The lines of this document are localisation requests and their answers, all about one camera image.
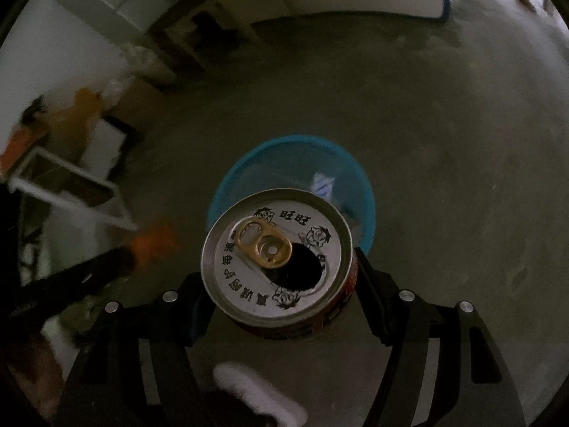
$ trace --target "metal screw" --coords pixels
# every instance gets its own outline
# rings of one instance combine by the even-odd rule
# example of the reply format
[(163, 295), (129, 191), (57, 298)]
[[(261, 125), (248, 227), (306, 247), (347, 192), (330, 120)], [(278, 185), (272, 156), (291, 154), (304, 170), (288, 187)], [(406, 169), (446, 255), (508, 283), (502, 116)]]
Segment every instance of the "metal screw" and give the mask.
[(175, 302), (177, 300), (177, 292), (175, 290), (168, 290), (162, 294), (164, 302)]
[(105, 305), (105, 311), (107, 313), (114, 313), (118, 310), (118, 302), (109, 302)]
[(472, 313), (474, 311), (474, 306), (465, 300), (460, 302), (460, 309), (465, 313)]
[(399, 292), (399, 298), (403, 302), (412, 302), (413, 300), (415, 300), (415, 294), (410, 290), (403, 289), (401, 292)]

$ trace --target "cartoon character print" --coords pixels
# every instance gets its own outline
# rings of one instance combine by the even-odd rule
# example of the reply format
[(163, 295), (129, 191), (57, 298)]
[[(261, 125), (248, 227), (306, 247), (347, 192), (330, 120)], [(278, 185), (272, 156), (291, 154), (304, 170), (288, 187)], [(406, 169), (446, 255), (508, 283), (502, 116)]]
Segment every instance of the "cartoon character print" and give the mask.
[(323, 226), (312, 226), (308, 233), (298, 235), (304, 247), (322, 247), (330, 242), (331, 235), (328, 229)]
[(272, 295), (272, 299), (277, 302), (277, 306), (283, 310), (288, 310), (297, 305), (301, 297), (298, 291), (277, 288)]
[(261, 220), (265, 220), (269, 225), (276, 226), (277, 224), (272, 220), (275, 216), (275, 212), (273, 212), (268, 207), (263, 207), (262, 209), (258, 209), (257, 212), (253, 214), (254, 217), (260, 218)]

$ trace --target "can rim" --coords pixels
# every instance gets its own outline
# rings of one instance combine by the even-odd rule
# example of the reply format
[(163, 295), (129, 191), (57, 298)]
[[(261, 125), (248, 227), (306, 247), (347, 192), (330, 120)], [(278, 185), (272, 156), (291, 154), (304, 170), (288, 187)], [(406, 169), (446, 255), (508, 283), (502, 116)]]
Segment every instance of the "can rim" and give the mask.
[[(237, 205), (246, 205), (247, 202), (256, 202), (260, 200), (259, 203), (264, 203), (267, 199), (273, 200), (294, 200), (297, 202), (305, 202), (312, 205), (314, 208), (321, 211), (332, 223), (334, 228), (338, 231), (338, 234), (342, 239), (347, 239), (348, 242), (343, 242), (340, 249), (340, 266), (339, 274), (336, 275), (334, 283), (326, 292), (326, 294), (321, 297), (315, 304), (310, 307), (300, 310), (298, 313), (294, 313), (288, 316), (277, 316), (277, 317), (264, 317), (260, 318), (249, 313), (240, 312), (239, 309), (235, 308), (227, 301), (224, 301), (224, 296), (218, 291), (216, 282), (214, 280), (214, 268), (213, 260), (214, 252), (219, 242), (220, 234), (227, 228), (228, 224), (232, 220), (227, 220), (229, 215), (232, 214), (234, 207)], [(213, 224), (212, 228), (209, 230), (206, 240), (204, 242), (203, 249), (201, 251), (201, 279), (206, 288), (208, 295), (211, 297), (212, 301), (220, 308), (227, 316), (243, 323), (247, 326), (253, 327), (264, 327), (264, 328), (277, 328), (283, 326), (289, 326), (297, 324), (304, 321), (310, 316), (317, 315), (320, 313), (334, 297), (342, 291), (345, 286), (346, 281), (348, 281), (349, 268), (353, 261), (353, 243), (352, 234), (350, 232), (349, 226), (338, 211), (336, 207), (330, 204), (323, 198), (313, 194), (312, 192), (305, 191), (303, 189), (297, 188), (275, 188), (268, 189), (266, 191), (261, 191), (251, 196), (247, 196), (244, 199), (236, 202), (231, 207), (229, 207)]]

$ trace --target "cartoon face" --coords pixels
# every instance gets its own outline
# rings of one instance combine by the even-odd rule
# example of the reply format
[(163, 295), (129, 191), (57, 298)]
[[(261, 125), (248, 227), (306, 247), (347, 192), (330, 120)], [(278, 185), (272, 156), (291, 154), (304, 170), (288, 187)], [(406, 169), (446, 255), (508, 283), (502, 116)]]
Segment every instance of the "cartoon face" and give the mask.
[(258, 209), (253, 216), (260, 218), (261, 220), (265, 220), (267, 223), (271, 223), (272, 218), (275, 216), (275, 212), (268, 207), (263, 207), (262, 209)]
[(275, 293), (272, 295), (272, 299), (277, 302), (277, 306), (284, 310), (288, 310), (296, 306), (300, 301), (301, 297), (298, 292), (294, 290), (288, 290), (285, 288), (277, 288)]
[(322, 247), (330, 241), (330, 232), (323, 226), (312, 226), (306, 233), (306, 243), (313, 247)]

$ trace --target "blue bin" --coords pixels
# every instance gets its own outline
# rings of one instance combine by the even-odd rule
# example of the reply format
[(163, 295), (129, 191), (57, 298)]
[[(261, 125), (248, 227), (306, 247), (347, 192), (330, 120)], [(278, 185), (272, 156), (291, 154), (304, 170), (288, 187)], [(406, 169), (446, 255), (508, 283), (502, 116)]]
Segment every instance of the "blue bin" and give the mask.
[(361, 231), (359, 246), (372, 248), (376, 206), (372, 187), (363, 168), (337, 144), (309, 135), (272, 139), (245, 154), (229, 170), (213, 197), (207, 215), (208, 229), (233, 204), (255, 192), (274, 188), (311, 190), (316, 173), (334, 177), (332, 203), (348, 224)]

